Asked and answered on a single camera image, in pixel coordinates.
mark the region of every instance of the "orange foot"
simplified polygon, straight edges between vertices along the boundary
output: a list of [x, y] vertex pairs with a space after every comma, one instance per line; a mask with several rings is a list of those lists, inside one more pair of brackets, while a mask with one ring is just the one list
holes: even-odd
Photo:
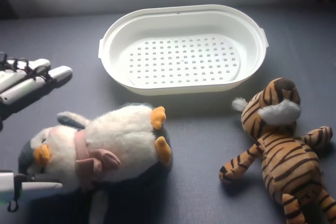
[[160, 162], [166, 166], [170, 165], [172, 150], [170, 149], [164, 137], [160, 136], [157, 138], [155, 141], [155, 148]]
[[155, 129], [161, 129], [165, 120], [166, 114], [164, 113], [164, 107], [160, 106], [152, 111], [151, 124]]

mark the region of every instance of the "perforated basket bottom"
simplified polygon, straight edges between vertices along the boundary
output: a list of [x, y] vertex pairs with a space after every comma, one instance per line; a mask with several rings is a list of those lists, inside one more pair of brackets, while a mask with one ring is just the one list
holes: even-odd
[[141, 40], [121, 55], [130, 81], [148, 88], [194, 86], [234, 80], [240, 58], [219, 34]]

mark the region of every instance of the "plush toy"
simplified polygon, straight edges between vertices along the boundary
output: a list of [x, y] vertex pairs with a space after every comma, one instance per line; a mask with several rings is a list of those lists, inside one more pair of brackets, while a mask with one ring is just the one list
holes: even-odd
[[[147, 104], [129, 104], [93, 121], [60, 113], [62, 125], [42, 130], [24, 146], [19, 172], [56, 178], [66, 192], [135, 179], [158, 162], [170, 165], [172, 152], [161, 135], [165, 119], [163, 107]], [[103, 222], [104, 197], [102, 191], [93, 195], [90, 223]]]
[[336, 223], [336, 202], [323, 185], [314, 152], [329, 144], [332, 130], [323, 126], [304, 136], [293, 136], [300, 115], [300, 97], [294, 83], [275, 79], [248, 103], [238, 98], [233, 107], [242, 112], [243, 129], [255, 144], [221, 167], [220, 180], [236, 181], [259, 157], [266, 189], [283, 205], [287, 224], [306, 223], [301, 206], [311, 201], [317, 201], [330, 223]]

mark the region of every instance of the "orange beak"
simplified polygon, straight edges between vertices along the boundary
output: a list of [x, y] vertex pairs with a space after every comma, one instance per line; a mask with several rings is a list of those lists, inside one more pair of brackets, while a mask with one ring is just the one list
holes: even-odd
[[45, 167], [50, 161], [51, 155], [47, 144], [41, 145], [34, 150], [34, 161], [39, 166]]

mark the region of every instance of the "gray table surface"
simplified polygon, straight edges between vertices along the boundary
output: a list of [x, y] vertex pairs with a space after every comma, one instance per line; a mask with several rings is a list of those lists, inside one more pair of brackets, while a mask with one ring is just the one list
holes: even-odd
[[[137, 223], [285, 223], [281, 207], [265, 190], [260, 162], [235, 187], [224, 188], [218, 170], [252, 144], [231, 110], [237, 96], [251, 98], [272, 79], [293, 80], [302, 99], [297, 135], [328, 125], [336, 129], [336, 11], [330, 9], [241, 8], [265, 30], [269, 42], [260, 69], [240, 86], [219, 93], [140, 96], [118, 85], [98, 59], [98, 43], [122, 15], [39, 18], [0, 22], [0, 50], [30, 60], [47, 58], [53, 67], [73, 69], [73, 79], [4, 122], [0, 133], [0, 168], [17, 171], [22, 145], [39, 130], [56, 124], [61, 111], [94, 118], [126, 102], [149, 102], [166, 108], [174, 164], [158, 199], [118, 211]], [[336, 151], [320, 158], [326, 186], [336, 198]], [[10, 214], [0, 208], [0, 223], [79, 223], [75, 196], [24, 204]], [[114, 208], [109, 210], [113, 221]], [[309, 223], [326, 223], [319, 209]]]

